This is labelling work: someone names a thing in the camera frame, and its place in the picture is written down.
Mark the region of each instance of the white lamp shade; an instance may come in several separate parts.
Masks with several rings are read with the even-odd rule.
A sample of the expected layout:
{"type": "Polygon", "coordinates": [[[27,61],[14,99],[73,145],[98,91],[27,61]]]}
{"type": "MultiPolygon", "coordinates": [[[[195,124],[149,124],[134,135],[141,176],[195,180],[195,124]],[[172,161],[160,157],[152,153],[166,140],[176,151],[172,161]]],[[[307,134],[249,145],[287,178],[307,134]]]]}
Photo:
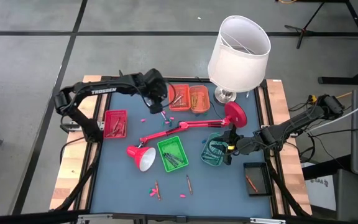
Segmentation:
{"type": "Polygon", "coordinates": [[[270,40],[254,21],[229,16],[221,24],[208,64],[211,82],[224,90],[244,92],[264,79],[270,40]]]}

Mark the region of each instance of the green tray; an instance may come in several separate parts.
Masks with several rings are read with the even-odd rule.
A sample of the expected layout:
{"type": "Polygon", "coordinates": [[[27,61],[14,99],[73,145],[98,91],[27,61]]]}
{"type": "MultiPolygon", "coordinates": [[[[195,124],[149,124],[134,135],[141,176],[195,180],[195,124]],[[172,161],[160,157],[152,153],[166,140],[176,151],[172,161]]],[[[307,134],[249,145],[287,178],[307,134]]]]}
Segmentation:
{"type": "Polygon", "coordinates": [[[211,166],[219,166],[219,165],[221,165],[223,157],[222,156],[216,156],[216,155],[210,153],[210,151],[206,148],[207,143],[209,143],[209,148],[211,149],[211,151],[213,153],[215,153],[215,154],[218,154],[218,155],[222,155],[223,152],[220,151],[219,149],[216,149],[215,147],[212,147],[211,145],[218,144],[218,145],[223,145],[223,146],[227,147],[227,143],[225,143],[225,142],[216,142],[216,141],[209,142],[212,138],[215,138],[215,137],[218,137],[218,136],[220,136],[219,133],[210,134],[208,140],[206,141],[204,149],[201,152],[201,160],[206,162],[207,164],[209,164],[211,166]]]}
{"type": "Polygon", "coordinates": [[[157,143],[158,150],[160,151],[162,162],[164,163],[165,171],[171,172],[187,166],[189,161],[187,160],[186,153],[183,150],[183,146],[181,145],[180,138],[175,136],[173,138],[160,141],[157,143]],[[164,153],[169,153],[171,155],[176,156],[177,158],[183,160],[180,162],[178,160],[174,160],[178,163],[176,167],[164,156],[164,153]]]}

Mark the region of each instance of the blue table surface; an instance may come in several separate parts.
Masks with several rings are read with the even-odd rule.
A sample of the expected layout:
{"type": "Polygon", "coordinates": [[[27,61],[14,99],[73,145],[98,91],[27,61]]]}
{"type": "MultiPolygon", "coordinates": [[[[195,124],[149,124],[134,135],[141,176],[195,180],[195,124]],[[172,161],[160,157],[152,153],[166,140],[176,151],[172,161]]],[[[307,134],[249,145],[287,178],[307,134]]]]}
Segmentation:
{"type": "MultiPolygon", "coordinates": [[[[224,117],[223,106],[213,100],[216,86],[212,83],[205,85],[217,113],[224,117]]],[[[243,108],[248,119],[247,125],[237,129],[237,133],[252,136],[252,132],[259,128],[254,92],[250,92],[248,98],[245,93],[238,93],[236,103],[243,108]]],[[[193,128],[148,142],[148,146],[156,148],[157,155],[152,167],[141,172],[133,158],[127,156],[126,147],[137,146],[139,138],[170,127],[161,125],[163,118],[160,114],[149,113],[139,95],[113,94],[110,110],[127,110],[127,136],[124,139],[105,139],[103,142],[91,213],[271,218],[269,197],[248,196],[242,166],[244,162],[262,162],[261,151],[247,156],[234,156],[230,166],[222,163],[219,167],[213,167],[200,158],[204,147],[202,141],[211,133],[223,133],[228,128],[193,128]],[[146,119],[146,122],[141,123],[141,119],[146,119]],[[167,173],[157,143],[174,136],[181,139],[189,165],[167,173]],[[190,177],[193,195],[189,193],[186,175],[190,177]],[[161,201],[149,195],[149,189],[155,187],[156,180],[161,201]],[[181,198],[180,194],[185,194],[186,198],[181,198]]],[[[190,110],[177,112],[166,107],[166,111],[167,117],[175,118],[173,125],[177,125],[177,121],[219,119],[212,106],[207,115],[199,116],[190,110]]]]}

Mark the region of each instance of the white cable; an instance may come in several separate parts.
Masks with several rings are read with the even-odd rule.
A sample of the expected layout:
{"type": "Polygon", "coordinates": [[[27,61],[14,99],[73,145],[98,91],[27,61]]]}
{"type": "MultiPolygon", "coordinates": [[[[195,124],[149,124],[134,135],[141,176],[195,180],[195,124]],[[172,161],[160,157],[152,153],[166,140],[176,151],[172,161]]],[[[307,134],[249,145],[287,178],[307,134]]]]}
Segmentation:
{"type": "Polygon", "coordinates": [[[347,117],[347,116],[350,116],[352,113],[355,113],[355,112],[357,112],[357,111],[358,111],[358,108],[357,108],[356,110],[354,110],[354,111],[348,113],[348,114],[345,115],[345,116],[341,116],[341,117],[338,118],[338,119],[335,119],[335,120],[330,121],[330,122],[328,122],[328,123],[325,123],[325,124],[322,124],[322,125],[320,125],[320,126],[317,126],[317,127],[313,128],[313,129],[311,129],[311,130],[309,130],[309,131],[306,131],[306,133],[310,133],[310,132],[312,132],[312,131],[314,131],[314,130],[316,130],[316,129],[322,128],[322,127],[324,127],[324,126],[327,126],[327,125],[329,125],[329,124],[332,124],[333,122],[339,121],[340,119],[343,119],[343,118],[345,118],[345,117],[347,117]]]}
{"type": "MultiPolygon", "coordinates": [[[[227,33],[225,33],[225,32],[222,32],[222,31],[221,31],[221,33],[224,34],[224,35],[229,36],[231,39],[233,39],[234,41],[236,41],[241,47],[243,47],[243,48],[248,52],[248,54],[252,54],[251,52],[249,52],[249,50],[248,50],[246,47],[244,47],[244,46],[243,46],[238,40],[236,40],[234,37],[230,36],[229,34],[227,34],[227,33]]],[[[225,38],[222,37],[222,35],[221,35],[221,39],[223,39],[223,41],[225,41],[225,43],[226,43],[231,49],[233,49],[233,47],[232,47],[230,44],[228,44],[228,42],[226,41],[225,38]]]]}

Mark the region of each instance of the gray floor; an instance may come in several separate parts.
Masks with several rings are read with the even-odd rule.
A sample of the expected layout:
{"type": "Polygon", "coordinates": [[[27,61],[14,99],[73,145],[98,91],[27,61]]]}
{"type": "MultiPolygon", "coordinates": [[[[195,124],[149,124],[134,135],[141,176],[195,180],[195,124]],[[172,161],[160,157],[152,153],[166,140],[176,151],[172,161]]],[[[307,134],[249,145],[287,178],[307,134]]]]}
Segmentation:
{"type": "MultiPolygon", "coordinates": [[[[351,1],[358,13],[358,0],[351,1]]],[[[0,30],[71,31],[80,0],[0,0],[0,30]]],[[[302,27],[317,3],[278,4],[273,0],[89,0],[82,31],[202,30],[216,31],[229,15],[246,16],[266,31],[302,27]]],[[[357,31],[344,4],[326,4],[310,25],[315,31],[357,31]]],[[[271,37],[266,78],[282,79],[288,105],[309,94],[340,95],[358,86],[319,85],[317,77],[351,77],[358,72],[358,39],[271,37]]],[[[159,69],[165,76],[207,77],[215,37],[77,37],[63,80],[72,85],[83,75],[117,75],[159,69]]],[[[7,214],[22,175],[40,118],[56,80],[68,37],[0,37],[0,215],[7,214]]],[[[350,105],[350,98],[341,100],[350,105]]],[[[58,172],[58,153],[66,135],[53,115],[24,212],[48,209],[58,172]]],[[[321,131],[344,129],[344,119],[321,131]]],[[[349,133],[322,136],[335,157],[350,152],[349,133]]],[[[304,136],[301,150],[311,146],[304,136]]],[[[317,143],[316,161],[330,157],[317,143]]]]}

